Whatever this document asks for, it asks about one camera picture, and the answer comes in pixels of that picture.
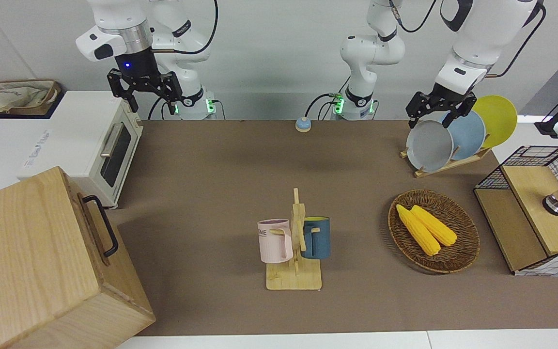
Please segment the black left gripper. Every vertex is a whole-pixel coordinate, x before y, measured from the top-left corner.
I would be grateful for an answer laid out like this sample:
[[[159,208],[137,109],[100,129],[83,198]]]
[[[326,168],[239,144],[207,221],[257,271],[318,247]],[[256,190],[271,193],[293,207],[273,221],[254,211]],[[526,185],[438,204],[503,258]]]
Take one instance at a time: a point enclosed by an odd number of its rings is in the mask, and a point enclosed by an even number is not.
[[[454,120],[465,117],[471,112],[478,98],[470,93],[471,91],[457,93],[439,83],[434,84],[430,94],[414,93],[406,106],[410,129],[417,125],[421,117],[432,112],[430,102],[434,105],[449,107],[449,112],[443,119],[443,128],[448,128]]]

